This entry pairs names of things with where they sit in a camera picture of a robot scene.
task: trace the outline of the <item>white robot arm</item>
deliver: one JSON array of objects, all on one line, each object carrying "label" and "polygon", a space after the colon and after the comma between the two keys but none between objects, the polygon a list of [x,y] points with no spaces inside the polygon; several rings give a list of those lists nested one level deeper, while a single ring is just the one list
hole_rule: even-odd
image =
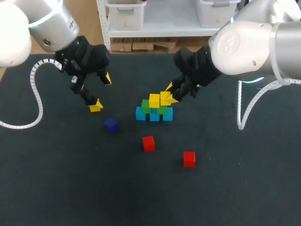
[{"label": "white robot arm", "polygon": [[78,36],[79,26],[63,0],[0,0],[0,31],[0,67],[17,66],[27,59],[31,52],[30,34],[46,52],[55,52],[55,60],[39,61],[30,74],[39,106],[36,121],[25,126],[0,121],[0,126],[26,129],[40,122],[43,106],[34,79],[37,69],[46,63],[72,76],[71,90],[80,94],[90,109],[100,111],[102,105],[90,94],[85,80],[87,75],[96,73],[105,85],[111,84],[107,72],[110,53],[104,45],[92,46],[84,36]]},{"label": "white robot arm", "polygon": [[79,26],[63,0],[0,0],[0,67],[25,61],[30,53],[30,35],[46,52],[70,45]]},{"label": "white robot arm", "polygon": [[300,79],[300,19],[295,0],[251,1],[210,39],[214,65],[247,82]]},{"label": "white robot arm", "polygon": [[[182,75],[166,91],[176,103],[188,93],[195,97],[221,74],[238,82],[238,127],[243,129],[256,101],[268,90],[301,84],[301,11],[295,0],[252,0],[209,40],[192,53],[180,49],[174,57]],[[262,88],[241,121],[242,82]]]}]

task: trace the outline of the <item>storage bin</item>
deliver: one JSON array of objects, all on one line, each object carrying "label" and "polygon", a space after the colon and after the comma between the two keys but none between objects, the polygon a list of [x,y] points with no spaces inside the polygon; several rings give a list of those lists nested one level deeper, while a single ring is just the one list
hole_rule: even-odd
[{"label": "storage bin", "polygon": [[201,27],[222,27],[234,15],[241,0],[196,0]]},{"label": "storage bin", "polygon": [[114,30],[141,30],[144,21],[146,1],[141,0],[106,0],[110,11],[111,26]]}]

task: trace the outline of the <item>blue block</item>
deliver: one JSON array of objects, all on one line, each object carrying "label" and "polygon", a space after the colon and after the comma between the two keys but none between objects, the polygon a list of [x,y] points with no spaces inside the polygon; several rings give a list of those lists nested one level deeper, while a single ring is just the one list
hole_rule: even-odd
[{"label": "blue block", "polygon": [[142,112],[141,107],[136,108],[136,120],[138,121],[146,121],[146,114]]},{"label": "blue block", "polygon": [[118,122],[115,119],[109,118],[104,122],[104,128],[109,133],[116,133],[116,131],[118,130]]},{"label": "blue block", "polygon": [[150,121],[160,121],[160,115],[157,114],[157,109],[156,108],[151,109]]},{"label": "blue block", "polygon": [[163,115],[163,121],[172,121],[173,120],[173,108],[167,108],[167,114]]}]

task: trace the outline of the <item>robot logo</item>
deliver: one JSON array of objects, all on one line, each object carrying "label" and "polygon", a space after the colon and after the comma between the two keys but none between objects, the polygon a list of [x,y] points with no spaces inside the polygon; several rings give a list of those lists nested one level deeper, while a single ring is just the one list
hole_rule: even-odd
[{"label": "robot logo", "polygon": [[230,56],[236,52],[240,44],[239,34],[236,32],[227,32],[220,39],[218,51],[222,56]]}]

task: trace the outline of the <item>dark table mat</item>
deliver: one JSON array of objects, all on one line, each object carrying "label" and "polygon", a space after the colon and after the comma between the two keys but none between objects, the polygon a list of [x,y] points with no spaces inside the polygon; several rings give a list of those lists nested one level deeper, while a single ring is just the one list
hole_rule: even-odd
[{"label": "dark table mat", "polygon": [[[38,114],[29,73],[38,60],[6,71],[0,120]],[[237,80],[220,77],[196,99],[174,105],[173,122],[135,120],[135,108],[179,71],[172,55],[112,55],[112,85],[88,85],[104,109],[90,113],[52,65],[37,72],[45,114],[39,125],[0,128],[0,225],[288,226],[301,224],[301,88],[270,91],[243,131],[236,125]],[[244,85],[243,111],[257,93]],[[116,135],[104,131],[112,117]],[[156,151],[144,153],[153,135]],[[195,169],[182,167],[195,151]]]}]

